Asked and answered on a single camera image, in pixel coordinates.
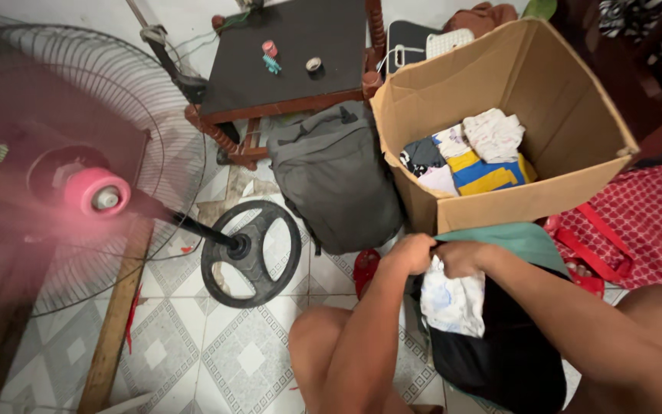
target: black fan base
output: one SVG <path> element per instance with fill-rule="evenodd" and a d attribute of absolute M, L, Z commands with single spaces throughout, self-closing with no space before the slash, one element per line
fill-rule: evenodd
<path fill-rule="evenodd" d="M 274 202 L 243 202 L 225 212 L 213 228 L 223 229 L 234 217 L 253 209 L 261 211 L 233 235 L 233 239 L 238 241 L 238 247 L 232 249 L 208 238 L 203 245 L 201 269 L 206 289 L 220 304 L 233 308 L 253 308 L 272 300 L 288 286 L 300 261 L 302 243 L 298 224 L 287 210 Z M 277 219 L 284 221 L 290 231 L 290 257 L 280 277 L 273 280 L 265 266 L 262 245 L 270 225 Z M 233 297 L 224 292 L 213 275 L 213 265 L 220 261 L 232 265 L 244 276 L 254 288 L 253 297 Z"/>

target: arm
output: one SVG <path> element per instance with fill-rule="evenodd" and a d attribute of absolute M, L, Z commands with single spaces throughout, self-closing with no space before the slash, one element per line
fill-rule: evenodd
<path fill-rule="evenodd" d="M 381 410 L 395 373 L 405 279 L 428 269 L 429 250 L 435 244 L 424 234 L 409 236 L 380 261 L 336 344 L 321 397 L 322 413 Z"/>
<path fill-rule="evenodd" d="M 619 310 L 495 245 L 457 241 L 436 254 L 449 277 L 482 269 L 585 376 L 640 391 L 662 412 L 662 346 Z"/>

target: gray bag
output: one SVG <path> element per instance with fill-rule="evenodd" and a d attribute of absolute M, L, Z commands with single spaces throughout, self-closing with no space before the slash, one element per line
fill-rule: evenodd
<path fill-rule="evenodd" d="M 402 225 L 394 184 L 381 162 L 372 113 L 347 101 L 267 141 L 277 184 L 290 211 L 331 254 L 376 248 Z"/>

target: open cardboard box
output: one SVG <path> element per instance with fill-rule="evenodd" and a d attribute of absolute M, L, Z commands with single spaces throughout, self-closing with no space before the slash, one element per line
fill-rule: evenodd
<path fill-rule="evenodd" d="M 519 150 L 538 181 L 455 197 L 429 189 L 400 162 L 402 148 L 464 117 L 500 108 L 526 128 Z M 372 109 L 380 145 L 415 231 L 428 234 L 533 221 L 586 202 L 638 146 L 609 96 L 545 21 L 506 23 L 482 38 L 397 71 Z"/>

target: tiled floor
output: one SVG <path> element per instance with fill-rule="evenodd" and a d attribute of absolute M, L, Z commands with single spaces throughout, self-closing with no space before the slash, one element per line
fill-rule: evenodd
<path fill-rule="evenodd" d="M 263 198 L 283 204 L 267 161 L 256 172 L 224 166 L 210 177 L 198 204 L 204 219 L 245 200 Z M 304 412 L 290 369 L 290 326 L 309 304 L 352 309 L 357 298 L 351 277 L 355 254 L 315 257 L 308 233 L 301 222 L 298 225 L 303 247 L 297 271 L 279 296 L 254 309 L 233 309 L 210 297 L 197 254 L 150 263 L 132 325 L 132 349 L 125 344 L 112 403 L 151 393 L 149 403 L 130 412 Z M 226 230 L 233 226 L 230 223 Z M 282 225 L 270 234 L 265 255 L 282 267 L 289 237 Z M 192 235 L 178 233 L 165 254 L 196 242 Z M 388 243 L 381 253 L 390 247 Z M 224 278 L 224 290 L 234 296 L 251 295 L 249 285 L 233 268 L 222 266 L 216 271 Z M 605 301 L 616 304 L 625 294 L 610 287 Z M 30 321 L 1 394 L 1 414 L 53 414 L 77 407 L 108 297 L 106 292 Z M 499 412 L 446 387 L 426 362 L 407 298 L 400 314 L 394 387 L 408 403 L 444 405 L 452 414 Z M 570 398 L 580 374 L 567 362 L 564 366 Z"/>

